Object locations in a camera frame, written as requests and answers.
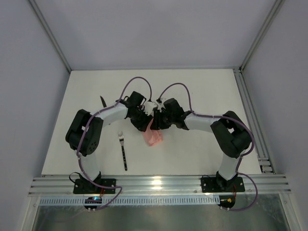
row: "metal grate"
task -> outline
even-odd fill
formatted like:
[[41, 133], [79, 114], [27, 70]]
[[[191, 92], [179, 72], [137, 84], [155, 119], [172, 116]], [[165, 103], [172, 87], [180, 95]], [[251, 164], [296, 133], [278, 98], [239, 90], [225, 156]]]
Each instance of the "metal grate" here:
[[[85, 205], [85, 200], [88, 197], [42, 197], [40, 206], [77, 206]], [[108, 203], [112, 197], [104, 196], [102, 205]], [[218, 195], [198, 195], [198, 196], [121, 196], [116, 198], [110, 206], [124, 205], [217, 205], [219, 204]]]

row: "gray wall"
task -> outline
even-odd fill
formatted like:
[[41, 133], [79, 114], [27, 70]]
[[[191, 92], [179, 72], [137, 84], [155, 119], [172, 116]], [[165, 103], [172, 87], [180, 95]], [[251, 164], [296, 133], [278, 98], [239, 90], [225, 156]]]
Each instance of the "gray wall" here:
[[74, 70], [239, 66], [274, 0], [37, 0]]
[[280, 172], [308, 214], [308, 1], [286, 1], [244, 70]]
[[0, 230], [13, 231], [40, 174], [68, 72], [27, 1], [1, 1], [0, 31]]

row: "fork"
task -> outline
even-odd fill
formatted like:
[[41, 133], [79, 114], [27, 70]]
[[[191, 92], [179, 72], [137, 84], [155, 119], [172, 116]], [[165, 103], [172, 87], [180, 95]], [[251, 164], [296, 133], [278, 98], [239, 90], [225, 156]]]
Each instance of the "fork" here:
[[119, 132], [119, 141], [122, 147], [122, 155], [123, 155], [123, 161], [124, 161], [124, 168], [125, 171], [127, 171], [127, 164], [126, 164], [126, 157], [125, 157], [125, 151], [124, 151], [124, 136], [123, 136], [123, 132]]

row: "black cable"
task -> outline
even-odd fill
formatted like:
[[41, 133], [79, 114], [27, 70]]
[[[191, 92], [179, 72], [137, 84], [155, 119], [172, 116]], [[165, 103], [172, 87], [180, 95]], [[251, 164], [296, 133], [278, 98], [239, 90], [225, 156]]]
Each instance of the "black cable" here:
[[79, 176], [81, 176], [81, 174], [80, 174], [79, 172], [72, 172], [71, 174], [69, 174], [68, 178], [69, 178], [69, 180], [70, 180], [71, 182], [73, 182], [73, 184], [75, 184], [75, 181], [72, 180], [71, 175], [74, 174], [74, 173], [76, 173], [76, 174], [78, 174]]

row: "black handle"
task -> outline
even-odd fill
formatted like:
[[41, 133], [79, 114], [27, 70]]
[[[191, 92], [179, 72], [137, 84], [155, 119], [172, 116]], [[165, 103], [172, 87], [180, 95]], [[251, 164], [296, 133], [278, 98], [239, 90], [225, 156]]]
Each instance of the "black handle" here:
[[121, 145], [121, 147], [122, 147], [122, 155], [123, 155], [123, 161], [124, 161], [124, 168], [125, 168], [125, 171], [127, 171], [127, 164], [126, 164], [126, 157], [125, 157], [124, 146]]

